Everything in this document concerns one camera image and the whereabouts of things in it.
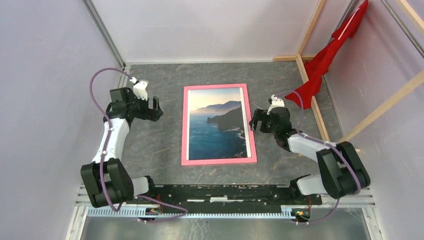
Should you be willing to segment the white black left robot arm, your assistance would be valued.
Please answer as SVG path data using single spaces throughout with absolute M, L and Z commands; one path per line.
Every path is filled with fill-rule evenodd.
M 111 102 L 102 109 L 104 132 L 95 157 L 80 169 L 80 175 L 92 207 L 113 207 L 136 196 L 145 204 L 157 198 L 153 179 L 147 175 L 131 178 L 122 163 L 126 137 L 134 119 L 156 122 L 164 114 L 158 97 L 138 98 L 129 87 L 112 89 Z

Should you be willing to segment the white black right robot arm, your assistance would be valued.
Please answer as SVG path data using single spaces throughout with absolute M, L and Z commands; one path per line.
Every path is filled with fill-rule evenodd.
M 302 204 L 309 195 L 329 195 L 340 199 L 358 194 L 371 184 L 371 178 L 352 143 L 326 142 L 293 128 L 290 112 L 285 107 L 270 111 L 256 109 L 249 126 L 252 131 L 272 134 L 276 144 L 284 150 L 301 154 L 318 164 L 318 174 L 307 174 L 290 181 L 288 196 L 295 204 Z

